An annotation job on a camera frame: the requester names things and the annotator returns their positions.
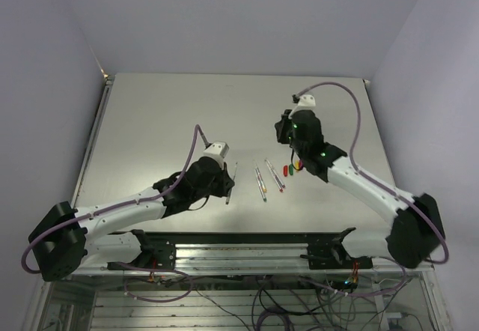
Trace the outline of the green marker pen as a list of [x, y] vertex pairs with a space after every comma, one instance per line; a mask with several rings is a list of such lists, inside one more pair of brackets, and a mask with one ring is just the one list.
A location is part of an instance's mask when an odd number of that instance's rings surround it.
[[266, 197], [266, 193], [264, 192], [263, 183], [260, 179], [259, 171], [257, 169], [255, 169], [255, 173], [256, 173], [256, 180], [257, 180], [257, 184], [258, 184], [258, 187], [259, 187], [259, 190], [260, 190], [261, 198], [262, 198], [263, 202], [266, 203], [267, 202], [267, 197]]

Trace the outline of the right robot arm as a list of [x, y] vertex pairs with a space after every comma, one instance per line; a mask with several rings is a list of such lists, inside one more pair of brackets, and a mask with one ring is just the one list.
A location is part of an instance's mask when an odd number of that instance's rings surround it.
[[332, 241], [331, 262], [348, 267], [356, 258], [386, 258], [415, 269], [445, 242], [436, 200], [394, 189], [359, 169], [340, 148], [325, 142], [320, 120], [311, 110], [287, 109], [275, 123], [278, 143], [289, 145], [307, 172], [341, 188], [375, 211], [385, 233], [349, 227]]

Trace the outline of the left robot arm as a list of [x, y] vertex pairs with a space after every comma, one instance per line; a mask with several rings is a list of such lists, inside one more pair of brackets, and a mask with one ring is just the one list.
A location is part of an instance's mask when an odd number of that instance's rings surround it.
[[140, 222], [164, 219], [189, 211], [209, 197], [225, 198], [235, 182], [227, 165], [201, 157], [186, 171], [178, 171], [152, 186], [113, 204], [74, 208], [55, 204], [28, 237], [39, 273], [46, 282], [70, 275], [93, 258], [93, 243]]

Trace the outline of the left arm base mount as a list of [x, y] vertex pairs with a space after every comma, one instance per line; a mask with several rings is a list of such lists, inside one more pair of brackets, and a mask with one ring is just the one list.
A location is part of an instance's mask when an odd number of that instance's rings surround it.
[[107, 263], [108, 270], [173, 270], [177, 249], [174, 243], [156, 233], [133, 229], [119, 236], [119, 256]]

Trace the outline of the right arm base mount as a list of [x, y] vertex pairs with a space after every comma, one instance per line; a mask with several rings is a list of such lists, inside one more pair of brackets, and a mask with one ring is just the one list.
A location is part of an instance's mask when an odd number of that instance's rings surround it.
[[341, 242], [356, 228], [347, 228], [340, 233], [306, 234], [306, 251], [300, 258], [308, 262], [310, 270], [346, 270], [358, 266], [360, 270], [373, 267], [372, 258], [350, 256]]

